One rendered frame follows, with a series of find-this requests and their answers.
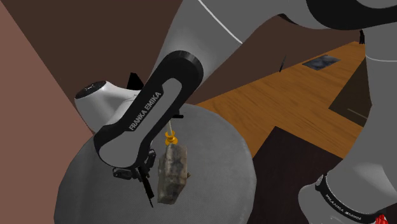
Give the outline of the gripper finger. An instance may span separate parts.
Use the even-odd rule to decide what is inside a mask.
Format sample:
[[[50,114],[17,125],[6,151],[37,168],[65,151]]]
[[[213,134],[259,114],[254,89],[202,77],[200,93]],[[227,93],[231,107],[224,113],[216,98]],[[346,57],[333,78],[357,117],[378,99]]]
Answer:
[[[114,167],[112,172],[115,178],[126,179],[126,180],[136,179],[135,172],[131,171],[130,169],[122,169],[122,168]]]
[[[139,174],[141,176],[141,180],[142,180],[142,183],[144,185],[145,192],[146,192],[146,194],[148,196],[148,200],[150,202],[150,206],[153,208],[153,203],[152,203],[151,200],[154,197],[154,193],[153,193],[153,190],[151,188],[151,185],[150,185],[150,182],[149,182],[149,179],[148,179],[150,177],[150,175],[142,167],[139,167]]]

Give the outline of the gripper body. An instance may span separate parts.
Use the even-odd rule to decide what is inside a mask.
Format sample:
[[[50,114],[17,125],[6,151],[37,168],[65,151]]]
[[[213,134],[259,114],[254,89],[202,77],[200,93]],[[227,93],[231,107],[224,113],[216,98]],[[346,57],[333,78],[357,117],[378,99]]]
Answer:
[[[138,154],[136,160],[136,174],[149,174],[151,168],[153,167],[156,159],[156,152],[154,149],[146,150],[144,154]]]

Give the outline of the grey-brown stone block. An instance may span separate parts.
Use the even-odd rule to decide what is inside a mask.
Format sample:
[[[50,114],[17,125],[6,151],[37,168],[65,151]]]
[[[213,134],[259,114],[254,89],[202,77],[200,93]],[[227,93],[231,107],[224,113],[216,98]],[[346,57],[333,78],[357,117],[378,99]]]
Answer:
[[[188,179],[187,147],[169,144],[158,160],[157,202],[174,204]]]

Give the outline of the orange knob on cream stick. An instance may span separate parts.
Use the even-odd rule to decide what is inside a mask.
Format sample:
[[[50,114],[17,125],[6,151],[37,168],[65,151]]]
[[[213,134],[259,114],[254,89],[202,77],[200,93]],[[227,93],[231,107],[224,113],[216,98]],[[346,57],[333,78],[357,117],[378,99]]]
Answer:
[[[167,146],[170,145],[170,144],[177,144],[178,143],[178,139],[175,136],[175,132],[172,129],[171,121],[168,121],[167,125],[165,127],[167,129],[166,133],[165,133],[165,136],[166,136],[165,144]]]

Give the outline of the grey round table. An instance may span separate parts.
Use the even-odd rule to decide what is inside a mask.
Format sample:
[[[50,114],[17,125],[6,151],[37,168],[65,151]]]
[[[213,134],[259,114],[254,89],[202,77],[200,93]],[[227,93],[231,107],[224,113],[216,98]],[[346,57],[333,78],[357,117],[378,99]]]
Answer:
[[[204,108],[180,112],[172,128],[187,147],[190,177],[173,205],[147,198],[135,179],[115,178],[87,141],[60,183],[55,224],[247,224],[256,174],[244,138]]]

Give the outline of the grey floor mat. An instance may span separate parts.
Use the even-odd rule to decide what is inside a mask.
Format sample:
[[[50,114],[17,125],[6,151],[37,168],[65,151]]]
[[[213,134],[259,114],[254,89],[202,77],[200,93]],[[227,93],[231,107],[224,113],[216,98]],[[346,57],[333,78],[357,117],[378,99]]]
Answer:
[[[325,67],[328,67],[336,62],[340,61],[340,59],[329,56],[329,55],[322,55],[318,58],[312,59],[308,62],[303,63],[304,66],[307,66],[313,70],[321,70]]]

